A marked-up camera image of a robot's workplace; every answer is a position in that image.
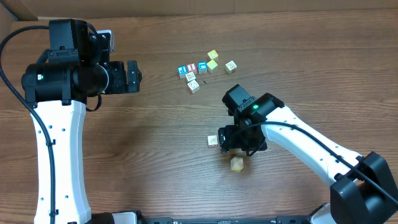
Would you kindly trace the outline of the wood block red side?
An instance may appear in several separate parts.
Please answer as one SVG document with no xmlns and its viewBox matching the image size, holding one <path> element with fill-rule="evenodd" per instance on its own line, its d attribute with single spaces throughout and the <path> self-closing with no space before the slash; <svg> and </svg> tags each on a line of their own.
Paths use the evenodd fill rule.
<svg viewBox="0 0 398 224">
<path fill-rule="evenodd" d="M 190 93 L 194 94 L 200 89 L 200 85 L 196 80 L 192 80 L 187 83 L 188 89 L 190 90 Z"/>
</svg>

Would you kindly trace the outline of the natural block letter B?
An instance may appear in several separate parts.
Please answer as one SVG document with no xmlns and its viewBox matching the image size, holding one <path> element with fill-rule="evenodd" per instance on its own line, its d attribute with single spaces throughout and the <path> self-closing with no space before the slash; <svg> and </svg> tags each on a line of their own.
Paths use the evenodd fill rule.
<svg viewBox="0 0 398 224">
<path fill-rule="evenodd" d="M 207 139 L 208 139 L 208 147 L 218 147 L 219 146 L 217 135 L 208 136 Z"/>
</svg>

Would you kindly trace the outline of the natural block number 4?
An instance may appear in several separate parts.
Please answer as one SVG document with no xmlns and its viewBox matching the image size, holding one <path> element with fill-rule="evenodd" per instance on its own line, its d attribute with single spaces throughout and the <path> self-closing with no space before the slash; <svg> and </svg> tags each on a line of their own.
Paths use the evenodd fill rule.
<svg viewBox="0 0 398 224">
<path fill-rule="evenodd" d="M 233 172 L 241 172 L 244 168 L 244 159 L 242 157 L 235 156 L 230 160 L 230 169 Z"/>
</svg>

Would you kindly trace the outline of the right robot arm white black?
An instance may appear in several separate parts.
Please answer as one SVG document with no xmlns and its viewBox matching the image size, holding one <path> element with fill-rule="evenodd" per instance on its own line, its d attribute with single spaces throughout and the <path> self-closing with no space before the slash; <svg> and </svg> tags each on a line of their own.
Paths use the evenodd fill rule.
<svg viewBox="0 0 398 224">
<path fill-rule="evenodd" d="M 397 212 L 397 185 L 386 160 L 349 150 L 305 124 L 270 93 L 251 96 L 242 86 L 222 102 L 234 118 L 218 130 L 220 151 L 241 149 L 251 157 L 274 142 L 301 160 L 330 190 L 330 202 L 304 223 L 385 223 Z"/>
</svg>

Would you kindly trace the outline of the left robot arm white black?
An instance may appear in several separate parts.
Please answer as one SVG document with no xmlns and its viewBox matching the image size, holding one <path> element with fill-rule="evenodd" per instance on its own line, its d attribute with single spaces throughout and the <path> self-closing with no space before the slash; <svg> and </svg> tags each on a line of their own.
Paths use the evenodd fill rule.
<svg viewBox="0 0 398 224">
<path fill-rule="evenodd" d="M 83 125 L 89 97 L 137 93 L 142 74 L 134 60 L 109 59 L 110 30 L 85 21 L 49 23 L 50 50 L 22 76 L 33 109 L 39 196 L 35 223 L 137 223 L 137 212 L 91 211 L 83 176 Z"/>
</svg>

